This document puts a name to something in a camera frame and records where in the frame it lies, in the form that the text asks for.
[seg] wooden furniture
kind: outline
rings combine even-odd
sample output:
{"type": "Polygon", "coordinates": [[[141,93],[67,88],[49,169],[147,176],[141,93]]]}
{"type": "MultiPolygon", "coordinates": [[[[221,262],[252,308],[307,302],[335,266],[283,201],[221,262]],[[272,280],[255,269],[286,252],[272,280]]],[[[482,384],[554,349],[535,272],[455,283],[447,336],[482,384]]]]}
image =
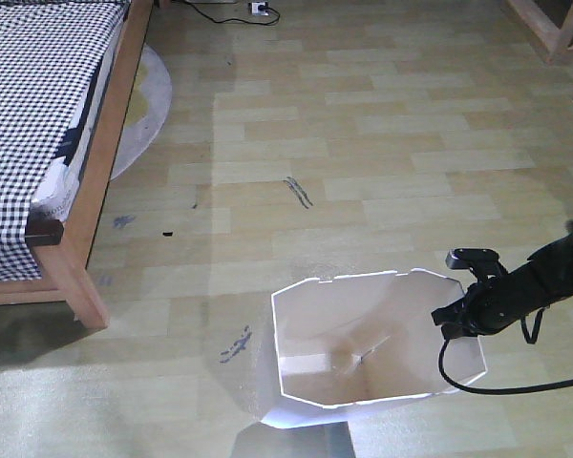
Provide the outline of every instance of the wooden furniture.
{"type": "Polygon", "coordinates": [[[119,38],[84,177],[67,222],[30,225],[26,242],[43,278],[0,282],[0,304],[66,301],[89,328],[106,327],[109,314],[89,274],[87,261],[96,234],[153,0],[132,0],[119,38]]]}
{"type": "Polygon", "coordinates": [[[573,51],[573,44],[570,44],[573,39],[573,3],[560,27],[533,0],[504,0],[503,6],[534,34],[538,51],[546,63],[552,63],[573,51]]]}

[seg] electrical outlet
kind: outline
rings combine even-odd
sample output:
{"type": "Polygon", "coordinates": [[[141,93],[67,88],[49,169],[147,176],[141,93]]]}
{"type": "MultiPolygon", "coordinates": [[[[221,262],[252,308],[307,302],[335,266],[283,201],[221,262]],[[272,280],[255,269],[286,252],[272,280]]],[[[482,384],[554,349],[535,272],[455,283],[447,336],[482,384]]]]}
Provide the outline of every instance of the electrical outlet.
{"type": "Polygon", "coordinates": [[[263,8],[268,6],[268,2],[251,2],[248,4],[248,9],[253,16],[269,16],[269,12],[263,8]]]}

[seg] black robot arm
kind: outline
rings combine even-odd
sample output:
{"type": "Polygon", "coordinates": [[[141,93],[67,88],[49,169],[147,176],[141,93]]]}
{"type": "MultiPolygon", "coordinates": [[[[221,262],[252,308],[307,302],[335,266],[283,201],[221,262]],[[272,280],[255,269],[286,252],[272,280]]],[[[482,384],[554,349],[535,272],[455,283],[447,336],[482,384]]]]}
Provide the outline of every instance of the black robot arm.
{"type": "Polygon", "coordinates": [[[573,232],[545,245],[509,273],[499,255],[488,249],[458,248],[450,251],[446,263],[452,269],[469,269],[477,278],[461,300],[432,313],[446,339],[497,334],[520,320],[529,342],[525,317],[540,310],[536,335],[542,310],[573,296],[573,232]]]}

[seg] laminate wood floor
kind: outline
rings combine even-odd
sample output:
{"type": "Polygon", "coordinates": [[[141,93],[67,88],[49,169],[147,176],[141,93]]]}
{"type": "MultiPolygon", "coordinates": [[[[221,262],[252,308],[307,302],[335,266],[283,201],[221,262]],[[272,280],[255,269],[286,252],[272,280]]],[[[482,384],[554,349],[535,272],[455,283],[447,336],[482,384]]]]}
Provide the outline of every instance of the laminate wood floor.
{"type": "MultiPolygon", "coordinates": [[[[511,270],[573,219],[573,65],[544,65],[497,0],[270,6],[276,27],[155,12],[147,42],[174,100],[106,199],[90,271],[111,326],[85,331],[64,304],[0,307],[0,457],[573,458],[573,388],[256,423],[273,291],[415,267],[467,286],[450,248],[493,248],[511,270]]],[[[242,2],[199,8],[248,18],[242,2]]],[[[518,326],[482,344],[478,385],[573,377],[573,298],[537,345],[518,326]]]]}

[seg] black and white checkered fabric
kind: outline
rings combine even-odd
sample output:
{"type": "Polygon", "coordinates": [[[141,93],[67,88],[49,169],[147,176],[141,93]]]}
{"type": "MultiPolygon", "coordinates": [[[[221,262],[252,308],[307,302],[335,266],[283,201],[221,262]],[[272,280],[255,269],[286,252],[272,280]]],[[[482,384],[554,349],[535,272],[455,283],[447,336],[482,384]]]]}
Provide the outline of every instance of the black and white checkered fabric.
{"type": "Polygon", "coordinates": [[[125,7],[0,1],[0,281],[40,278],[24,237],[32,196],[125,7]]]}

